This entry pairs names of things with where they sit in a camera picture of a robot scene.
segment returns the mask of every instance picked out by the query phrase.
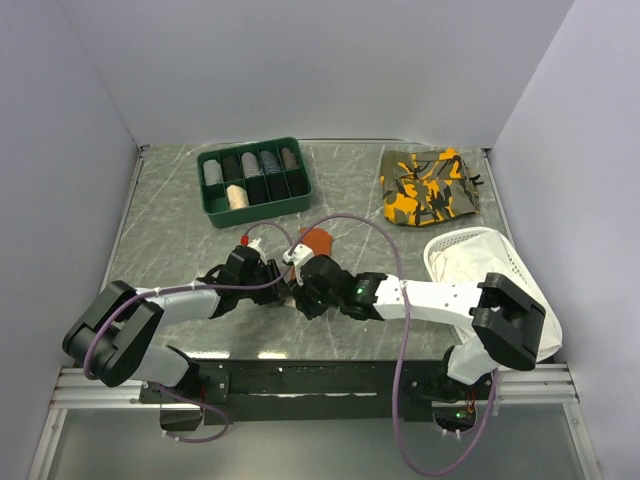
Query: green tray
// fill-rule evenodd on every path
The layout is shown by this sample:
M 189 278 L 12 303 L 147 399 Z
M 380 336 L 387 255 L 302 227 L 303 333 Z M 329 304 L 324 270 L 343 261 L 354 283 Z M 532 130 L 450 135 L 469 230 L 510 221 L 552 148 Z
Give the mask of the green tray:
M 296 160 L 300 164 L 300 168 L 292 170 L 284 169 L 280 150 L 285 147 L 289 148 L 294 153 Z M 228 155 L 235 155 L 240 159 L 243 153 L 251 152 L 258 158 L 258 162 L 260 162 L 260 166 L 262 168 L 262 161 L 260 160 L 260 151 L 262 150 L 268 150 L 276 156 L 280 162 L 280 167 L 282 168 L 281 172 L 272 173 L 270 175 L 259 175 L 251 178 L 243 177 L 240 180 L 226 181 L 225 179 L 223 183 L 210 186 L 204 184 L 202 165 L 206 161 L 213 159 L 220 163 L 221 159 Z M 265 142 L 245 143 L 236 147 L 224 148 L 213 152 L 204 152 L 198 155 L 197 162 L 202 209 L 209 216 L 211 223 L 218 228 L 241 225 L 243 223 L 252 223 L 258 220 L 264 220 L 265 218 L 279 217 L 290 213 L 302 212 L 304 210 L 308 210 L 311 206 L 313 186 L 309 180 L 307 167 L 304 164 L 304 158 L 300 151 L 300 144 L 298 143 L 298 140 L 293 137 L 278 138 L 276 140 L 268 140 Z M 271 199 L 271 192 L 269 191 L 270 182 L 281 181 L 276 177 L 280 177 L 285 180 L 290 198 L 286 198 L 284 200 Z M 298 182 L 300 185 L 304 184 L 305 188 L 302 194 L 296 197 L 292 195 L 290 189 L 291 181 Z M 246 208 L 236 210 L 231 210 L 229 208 L 229 200 L 227 198 L 227 187 L 229 185 L 239 185 L 247 190 L 247 188 L 251 188 L 252 184 L 259 182 L 262 182 L 262 185 L 266 187 L 269 194 L 269 202 L 257 205 L 250 204 Z

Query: black base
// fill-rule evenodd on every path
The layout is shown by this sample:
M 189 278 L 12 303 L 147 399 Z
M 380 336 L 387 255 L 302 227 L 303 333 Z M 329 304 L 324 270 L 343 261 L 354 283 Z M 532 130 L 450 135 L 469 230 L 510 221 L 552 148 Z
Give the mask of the black base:
M 261 420 L 333 420 L 391 417 L 391 392 L 396 362 L 207 360 L 199 376 L 206 402 L 220 406 L 233 422 Z M 432 421 L 431 401 L 454 402 L 442 387 L 442 362 L 408 360 L 400 383 L 400 414 L 405 421 Z M 489 386 L 482 377 L 473 387 L 486 399 Z M 141 403 L 176 403 L 153 388 L 143 389 Z M 221 419 L 205 412 L 205 425 Z

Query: white wall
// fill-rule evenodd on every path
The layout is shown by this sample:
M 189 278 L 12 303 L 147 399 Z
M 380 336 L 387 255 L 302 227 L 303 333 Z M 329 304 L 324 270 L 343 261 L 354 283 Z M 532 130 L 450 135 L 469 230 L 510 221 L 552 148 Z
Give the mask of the white wall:
M 640 477 L 640 3 L 576 0 L 491 161 L 609 480 Z
M 139 144 L 493 146 L 571 0 L 60 0 Z
M 28 472 L 94 297 L 135 145 L 61 8 L 0 2 L 0 478 Z

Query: camouflage fabric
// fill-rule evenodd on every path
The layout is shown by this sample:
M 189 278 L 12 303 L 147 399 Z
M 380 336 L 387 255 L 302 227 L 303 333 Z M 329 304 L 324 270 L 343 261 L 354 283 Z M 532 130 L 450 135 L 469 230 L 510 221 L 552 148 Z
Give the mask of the camouflage fabric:
M 397 225 L 422 227 L 479 211 L 478 177 L 458 152 L 385 152 L 380 165 L 384 216 Z

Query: marble surface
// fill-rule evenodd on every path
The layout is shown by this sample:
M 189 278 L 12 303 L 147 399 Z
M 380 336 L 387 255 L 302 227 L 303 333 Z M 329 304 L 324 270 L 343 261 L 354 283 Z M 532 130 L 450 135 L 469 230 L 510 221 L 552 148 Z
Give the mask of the marble surface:
M 139 181 L 109 273 L 136 287 L 184 284 L 226 260 L 246 225 L 216 229 L 203 213 L 196 172 L 198 154 L 216 145 L 152 145 L 145 154 Z M 463 159 L 480 173 L 481 214 L 425 228 L 398 227 L 382 214 L 378 180 L 385 149 L 429 150 L 406 144 L 303 143 L 304 160 L 315 187 L 312 207 L 275 218 L 294 237 L 300 227 L 327 214 L 352 212 L 386 228 L 397 242 L 406 276 L 428 280 L 422 253 L 429 240 L 453 229 L 487 226 L 505 232 L 487 166 L 480 149 L 463 149 Z M 384 238 L 353 220 L 324 224 L 334 237 L 333 258 L 352 272 L 394 273 Z M 255 235 L 269 241 L 269 256 L 282 258 L 282 234 L 271 227 Z M 199 358 L 395 359 L 402 320 L 356 321 L 337 311 L 307 320 L 295 309 L 258 307 L 243 301 L 215 320 L 194 320 L 160 329 L 153 340 L 171 344 Z M 414 320 L 407 358 L 440 359 L 459 343 L 452 327 Z

